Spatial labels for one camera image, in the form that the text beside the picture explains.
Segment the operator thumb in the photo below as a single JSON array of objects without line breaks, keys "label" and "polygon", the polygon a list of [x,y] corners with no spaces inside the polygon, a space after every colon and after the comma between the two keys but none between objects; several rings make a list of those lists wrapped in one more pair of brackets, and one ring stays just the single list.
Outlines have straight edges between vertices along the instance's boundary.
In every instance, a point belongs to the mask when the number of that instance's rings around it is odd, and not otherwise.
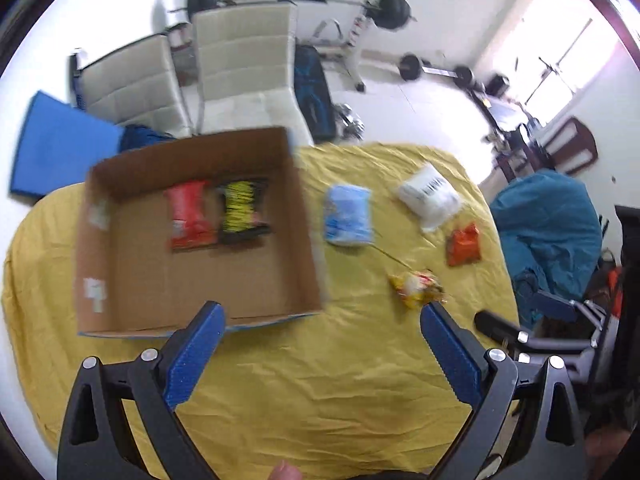
[{"label": "operator thumb", "polygon": [[294,465],[288,463],[286,460],[282,460],[280,464],[277,464],[270,472],[269,480],[302,480],[302,472]]}]

